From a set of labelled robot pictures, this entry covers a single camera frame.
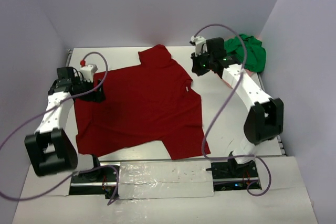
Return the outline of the red t-shirt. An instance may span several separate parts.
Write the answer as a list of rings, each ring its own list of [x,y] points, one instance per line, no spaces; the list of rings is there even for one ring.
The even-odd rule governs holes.
[[[138,55],[139,65],[95,74],[104,101],[75,101],[78,152],[101,157],[161,141],[173,160],[209,154],[201,96],[190,75],[164,45]]]

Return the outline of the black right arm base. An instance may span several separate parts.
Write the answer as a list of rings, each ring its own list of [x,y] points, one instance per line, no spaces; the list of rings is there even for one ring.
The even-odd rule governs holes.
[[[211,172],[214,191],[261,189],[256,163],[237,164],[234,159],[211,162],[206,169]]]

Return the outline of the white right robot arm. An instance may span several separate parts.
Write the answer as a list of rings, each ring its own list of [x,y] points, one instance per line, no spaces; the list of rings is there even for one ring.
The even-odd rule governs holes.
[[[216,73],[235,89],[247,109],[244,137],[230,156],[238,165],[248,163],[253,159],[258,145],[283,132],[284,103],[280,98],[272,98],[253,81],[237,57],[226,52],[222,38],[193,36],[190,43],[195,46],[191,54],[192,72],[198,76],[209,71]]]

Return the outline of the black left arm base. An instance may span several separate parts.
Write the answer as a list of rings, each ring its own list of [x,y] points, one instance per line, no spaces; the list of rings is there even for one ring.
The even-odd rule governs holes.
[[[116,171],[107,165],[99,170],[82,173],[71,178],[69,195],[100,195],[110,199],[117,182]]]

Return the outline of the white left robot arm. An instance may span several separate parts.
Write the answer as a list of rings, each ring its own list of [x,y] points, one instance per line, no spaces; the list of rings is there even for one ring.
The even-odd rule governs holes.
[[[69,111],[77,99],[89,102],[105,99],[102,87],[93,89],[97,70],[94,64],[79,70],[73,67],[57,69],[58,78],[48,91],[46,113],[35,133],[24,140],[37,176],[91,170],[100,165],[95,154],[79,154],[65,132]]]

